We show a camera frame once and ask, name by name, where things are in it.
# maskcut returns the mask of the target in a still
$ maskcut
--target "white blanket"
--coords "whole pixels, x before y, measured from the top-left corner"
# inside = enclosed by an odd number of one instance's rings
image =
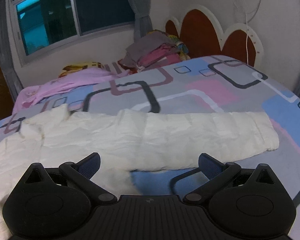
[[[10,233],[2,205],[31,163],[58,167],[92,152],[101,168],[92,181],[120,196],[138,194],[129,171],[198,166],[206,152],[221,162],[242,160],[279,147],[265,113],[153,114],[122,110],[117,116],[77,112],[67,105],[23,121],[0,143],[0,239]]]

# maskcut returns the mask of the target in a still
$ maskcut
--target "bed sheet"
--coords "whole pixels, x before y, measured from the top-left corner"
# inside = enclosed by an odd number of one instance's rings
[[[238,163],[243,168],[259,163],[271,166],[297,207],[289,235],[300,240],[300,99],[263,73],[230,57],[209,56],[78,87],[1,120],[0,141],[17,132],[23,119],[64,103],[72,112],[112,115],[125,108],[161,114],[266,112],[279,135],[279,148]],[[134,171],[131,176],[143,195],[176,193],[183,197],[208,180],[195,173],[170,184],[187,171]]]

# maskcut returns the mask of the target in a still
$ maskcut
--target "white wall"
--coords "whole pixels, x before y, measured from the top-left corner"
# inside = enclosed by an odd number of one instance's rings
[[[164,20],[170,14],[169,0],[152,0],[150,17],[155,29],[161,29]],[[15,70],[24,87],[39,85],[57,78],[61,69],[69,64],[98,61],[110,63],[124,57],[125,49],[133,43],[133,27],[120,27],[116,31],[97,33],[92,39],[76,44],[68,44],[56,49],[44,57],[21,66],[16,46],[9,25],[10,15],[7,10],[8,32]]]
[[[181,20],[191,4],[207,7],[223,30],[244,22],[242,9],[234,0],[171,0],[171,14]],[[245,0],[246,10],[253,10],[258,0]],[[293,90],[300,73],[300,0],[261,0],[260,9],[249,25],[258,34],[264,58],[260,70]]]

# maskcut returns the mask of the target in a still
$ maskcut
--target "white wire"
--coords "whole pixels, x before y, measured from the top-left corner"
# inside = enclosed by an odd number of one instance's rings
[[[252,14],[252,13],[254,13],[254,14],[252,15],[252,17],[248,20],[248,23],[256,16],[257,12],[259,11],[260,4],[261,4],[261,0],[258,1],[258,4],[257,4],[256,8],[254,8],[251,12],[247,12],[247,14]],[[235,0],[234,0],[234,7],[235,7],[236,9],[239,9],[237,3],[235,2]]]
[[[244,10],[244,14],[246,16],[246,32],[247,32],[247,36],[246,36],[246,52],[247,52],[247,65],[249,65],[249,52],[248,52],[248,17],[247,17],[247,12],[246,12],[246,3],[245,0],[243,0],[243,10]]]

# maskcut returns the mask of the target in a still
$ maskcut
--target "brown headboard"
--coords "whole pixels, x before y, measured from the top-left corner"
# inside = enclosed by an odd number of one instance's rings
[[[224,33],[216,17],[204,6],[195,6],[189,10],[180,30],[175,18],[165,24],[165,31],[180,37],[189,49],[189,56],[204,57],[210,55],[225,55],[242,62],[247,62],[245,24],[235,24]],[[262,44],[257,34],[248,27],[248,55],[249,65],[261,63],[263,55]]]

